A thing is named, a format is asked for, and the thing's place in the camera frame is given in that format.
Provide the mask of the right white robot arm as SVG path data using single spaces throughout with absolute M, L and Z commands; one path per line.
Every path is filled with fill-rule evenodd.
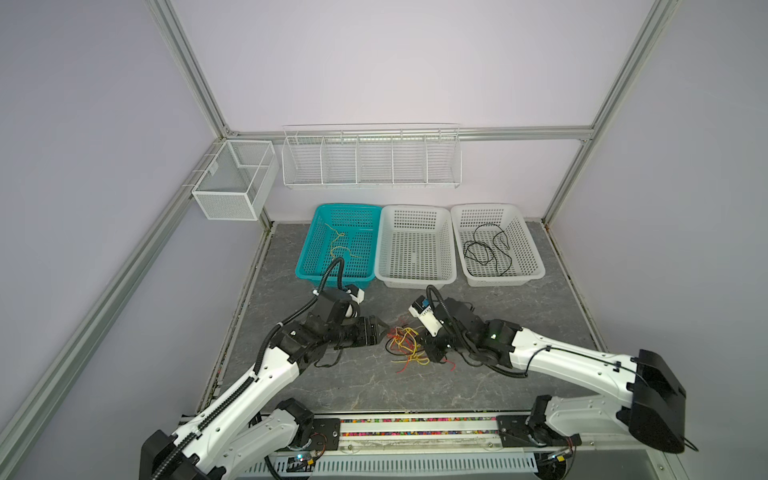
M 419 336 L 432 362 L 458 353 L 474 368 L 511 379 L 544 374 L 588 390 L 578 398 L 536 397 L 517 424 L 500 422 L 505 441 L 521 447 L 579 445 L 583 435 L 630 435 L 652 449 L 680 454 L 691 447 L 685 434 L 687 393 L 665 360 L 590 350 L 547 338 L 503 319 L 484 320 L 471 305 L 443 297 L 428 286 L 409 308 L 424 331 Z

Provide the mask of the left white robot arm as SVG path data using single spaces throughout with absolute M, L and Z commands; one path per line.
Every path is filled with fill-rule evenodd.
M 343 270 L 343 259 L 334 259 L 312 299 L 268 332 L 255 363 L 221 397 L 173 433 L 158 430 L 144 442 L 139 478 L 236 479 L 270 454 L 310 442 L 314 415 L 294 399 L 257 416 L 308 367 L 321 367 L 328 348 L 375 346 L 387 335 L 383 321 L 361 314 L 364 292 L 344 284 Z

